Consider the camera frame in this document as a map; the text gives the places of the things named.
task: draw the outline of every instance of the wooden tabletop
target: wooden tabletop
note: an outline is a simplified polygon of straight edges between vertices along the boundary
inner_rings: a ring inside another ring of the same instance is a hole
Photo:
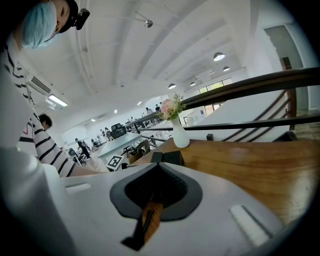
[[[172,138],[135,165],[150,163],[153,152],[180,150],[184,166],[233,182],[264,203],[286,225],[308,207],[319,181],[316,141],[222,142],[191,139],[186,148]]]

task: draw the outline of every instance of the brown bag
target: brown bag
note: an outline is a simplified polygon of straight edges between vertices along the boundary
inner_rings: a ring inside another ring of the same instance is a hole
[[[142,148],[134,150],[129,154],[129,163],[133,164],[135,161],[139,160],[144,156],[145,151]]]

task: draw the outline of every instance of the black hair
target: black hair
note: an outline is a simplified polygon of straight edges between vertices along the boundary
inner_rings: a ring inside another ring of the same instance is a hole
[[[49,127],[52,127],[52,120],[51,118],[46,114],[39,115],[40,123],[45,122]]]

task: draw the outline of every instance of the ceiling vent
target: ceiling vent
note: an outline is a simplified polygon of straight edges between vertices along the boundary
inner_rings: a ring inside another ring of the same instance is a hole
[[[105,119],[106,117],[107,117],[107,114],[102,114],[102,115],[98,116],[96,119],[98,121],[101,121],[102,119]]]
[[[34,75],[29,75],[27,77],[27,84],[33,87],[39,93],[43,94],[44,96],[48,96],[51,92],[51,90]]]

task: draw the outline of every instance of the vase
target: vase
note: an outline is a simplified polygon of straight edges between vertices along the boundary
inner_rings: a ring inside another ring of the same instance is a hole
[[[172,135],[174,144],[181,149],[187,147],[190,143],[190,139],[185,129],[181,126],[179,118],[172,119],[171,123],[173,127]]]

